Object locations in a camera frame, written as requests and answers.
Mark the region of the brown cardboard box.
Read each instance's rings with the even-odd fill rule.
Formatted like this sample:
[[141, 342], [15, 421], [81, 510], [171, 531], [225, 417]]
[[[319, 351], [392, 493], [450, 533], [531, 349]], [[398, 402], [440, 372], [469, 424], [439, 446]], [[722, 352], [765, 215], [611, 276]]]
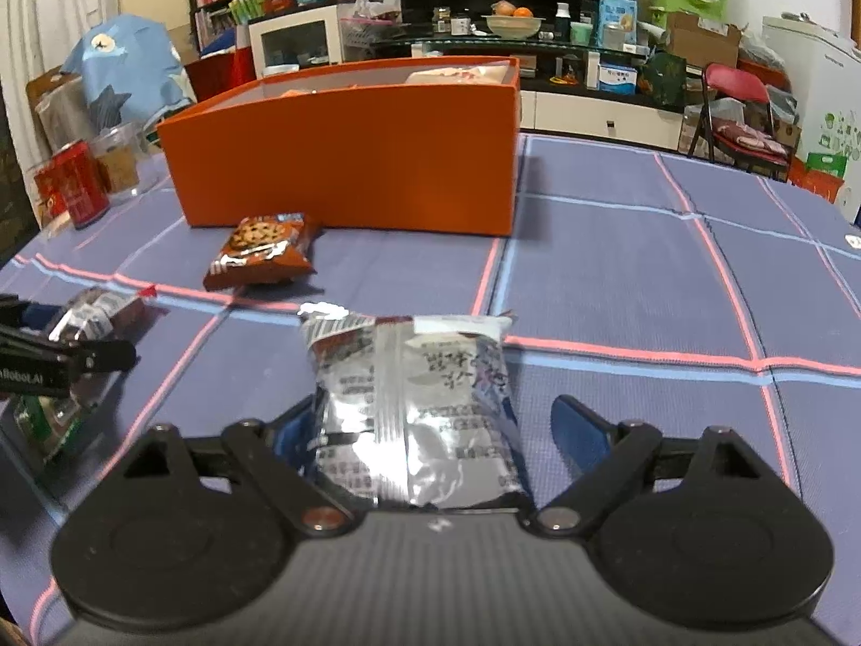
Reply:
[[691, 67], [736, 67], [741, 40], [742, 31], [733, 24], [684, 12], [671, 12], [667, 18], [666, 50]]

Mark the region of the blue plaid tablecloth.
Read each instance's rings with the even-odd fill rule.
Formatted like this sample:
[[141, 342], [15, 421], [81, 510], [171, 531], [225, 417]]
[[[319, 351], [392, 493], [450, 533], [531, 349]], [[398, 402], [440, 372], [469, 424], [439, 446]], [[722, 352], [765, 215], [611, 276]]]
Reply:
[[673, 436], [731, 427], [816, 512], [835, 546], [818, 619], [859, 639], [859, 232], [803, 189], [677, 155], [528, 136], [508, 239], [327, 230], [304, 284], [203, 289], [225, 241], [194, 229], [161, 182], [86, 230], [33, 239], [4, 292], [61, 304], [102, 286], [152, 289], [139, 363], [57, 477], [2, 444], [2, 593], [38, 642], [66, 627], [48, 547], [143, 430], [209, 436], [270, 418], [312, 389], [297, 308], [379, 315], [512, 312], [506, 343], [534, 497], [568, 474], [550, 405]]

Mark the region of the clear plastic jar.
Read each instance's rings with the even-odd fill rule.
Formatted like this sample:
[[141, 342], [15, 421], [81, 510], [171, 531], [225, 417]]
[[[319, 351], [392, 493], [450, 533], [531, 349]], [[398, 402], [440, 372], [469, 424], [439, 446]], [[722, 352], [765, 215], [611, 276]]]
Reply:
[[101, 131], [89, 142], [98, 162], [105, 191], [112, 204], [146, 194], [156, 184], [153, 158], [144, 146], [136, 123], [124, 123]]

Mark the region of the green cookie packet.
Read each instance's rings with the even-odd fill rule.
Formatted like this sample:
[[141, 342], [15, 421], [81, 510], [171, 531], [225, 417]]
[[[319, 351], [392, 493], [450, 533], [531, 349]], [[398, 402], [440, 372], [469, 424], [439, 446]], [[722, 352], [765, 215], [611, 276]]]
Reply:
[[16, 398], [13, 418], [29, 448], [43, 462], [50, 462], [70, 445], [82, 426], [88, 409], [74, 398], [37, 397]]

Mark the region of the brown chocolate cookie packet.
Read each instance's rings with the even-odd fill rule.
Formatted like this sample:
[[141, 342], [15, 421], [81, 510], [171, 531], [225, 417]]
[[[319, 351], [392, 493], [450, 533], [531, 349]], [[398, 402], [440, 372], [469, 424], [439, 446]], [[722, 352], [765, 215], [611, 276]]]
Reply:
[[210, 261], [207, 292], [290, 282], [314, 273], [309, 258], [320, 224], [303, 213], [242, 219]]

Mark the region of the orange cardboard box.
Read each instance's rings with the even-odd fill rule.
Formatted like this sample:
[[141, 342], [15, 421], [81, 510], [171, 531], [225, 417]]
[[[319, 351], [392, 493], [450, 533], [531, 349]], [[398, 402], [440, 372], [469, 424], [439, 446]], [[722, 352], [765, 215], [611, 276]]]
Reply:
[[[518, 82], [406, 85], [418, 67], [506, 61]], [[159, 124], [188, 224], [305, 213], [327, 226], [506, 236], [517, 189], [519, 63], [449, 55], [308, 68]]]

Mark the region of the red snack bag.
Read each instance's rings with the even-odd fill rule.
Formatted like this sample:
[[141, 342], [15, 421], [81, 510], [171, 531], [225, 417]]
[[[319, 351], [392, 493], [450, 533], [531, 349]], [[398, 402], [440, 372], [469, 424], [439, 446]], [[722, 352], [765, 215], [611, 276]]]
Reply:
[[419, 86], [500, 86], [518, 82], [518, 76], [506, 61], [486, 64], [445, 64], [418, 67], [404, 80], [406, 85]]

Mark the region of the white microwave cabinet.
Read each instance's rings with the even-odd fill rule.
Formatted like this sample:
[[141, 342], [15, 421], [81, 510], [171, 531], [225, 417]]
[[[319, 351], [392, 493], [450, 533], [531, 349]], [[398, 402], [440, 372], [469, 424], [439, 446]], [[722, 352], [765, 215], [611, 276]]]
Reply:
[[342, 20], [348, 4], [321, 4], [251, 20], [248, 35], [257, 78], [270, 67], [308, 68], [346, 61]]

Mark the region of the silver foil snack bag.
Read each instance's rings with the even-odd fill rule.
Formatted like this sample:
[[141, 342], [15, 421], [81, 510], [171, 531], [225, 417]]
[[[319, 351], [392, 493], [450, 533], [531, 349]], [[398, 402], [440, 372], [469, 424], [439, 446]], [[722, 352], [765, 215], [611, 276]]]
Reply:
[[302, 305], [315, 374], [295, 442], [308, 479], [356, 509], [524, 508], [504, 315], [373, 317]]

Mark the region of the blue shark plush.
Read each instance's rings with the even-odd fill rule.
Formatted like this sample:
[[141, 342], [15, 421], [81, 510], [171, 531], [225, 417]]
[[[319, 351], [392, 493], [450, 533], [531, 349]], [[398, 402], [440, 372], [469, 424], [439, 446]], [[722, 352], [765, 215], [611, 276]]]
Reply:
[[149, 133], [162, 118], [197, 102], [165, 25], [128, 13], [89, 29], [61, 71], [82, 80], [98, 133], [128, 123]]

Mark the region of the fruit bowl with oranges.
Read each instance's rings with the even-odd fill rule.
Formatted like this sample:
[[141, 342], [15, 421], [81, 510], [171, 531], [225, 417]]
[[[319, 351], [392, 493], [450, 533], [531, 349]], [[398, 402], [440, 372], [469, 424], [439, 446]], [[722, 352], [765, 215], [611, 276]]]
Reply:
[[543, 18], [536, 18], [529, 8], [517, 8], [508, 0], [492, 4], [492, 13], [483, 16], [489, 31], [502, 39], [527, 39], [539, 33]]

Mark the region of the red folding chair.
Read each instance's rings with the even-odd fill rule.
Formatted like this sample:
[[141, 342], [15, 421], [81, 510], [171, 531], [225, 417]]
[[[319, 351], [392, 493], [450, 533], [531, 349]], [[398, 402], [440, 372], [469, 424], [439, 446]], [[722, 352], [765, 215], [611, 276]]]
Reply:
[[789, 150], [775, 136], [771, 101], [762, 80], [719, 63], [709, 63], [701, 80], [701, 111], [687, 156], [693, 158], [703, 144], [711, 164], [785, 181]]

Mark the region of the white chest freezer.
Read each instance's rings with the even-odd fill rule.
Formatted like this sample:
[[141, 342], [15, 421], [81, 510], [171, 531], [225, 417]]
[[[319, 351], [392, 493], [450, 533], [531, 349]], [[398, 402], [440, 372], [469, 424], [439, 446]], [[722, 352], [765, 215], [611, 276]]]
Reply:
[[765, 18], [762, 35], [784, 60], [798, 102], [793, 181], [823, 195], [848, 222], [859, 214], [859, 49], [832, 29]]

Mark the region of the red clear snack packet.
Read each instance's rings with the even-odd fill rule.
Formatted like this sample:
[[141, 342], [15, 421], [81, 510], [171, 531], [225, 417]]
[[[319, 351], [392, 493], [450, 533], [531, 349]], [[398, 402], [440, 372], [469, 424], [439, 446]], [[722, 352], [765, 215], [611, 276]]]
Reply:
[[63, 305], [44, 328], [44, 334], [55, 343], [136, 341], [152, 321], [153, 309], [147, 296], [91, 287]]

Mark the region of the white tv cabinet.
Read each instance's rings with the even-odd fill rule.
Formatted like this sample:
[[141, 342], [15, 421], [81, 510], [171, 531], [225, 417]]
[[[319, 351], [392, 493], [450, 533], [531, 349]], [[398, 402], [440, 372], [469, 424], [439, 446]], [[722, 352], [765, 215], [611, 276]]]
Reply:
[[521, 92], [521, 127], [525, 130], [676, 150], [682, 125], [683, 115], [679, 113], [636, 103], [557, 92]]

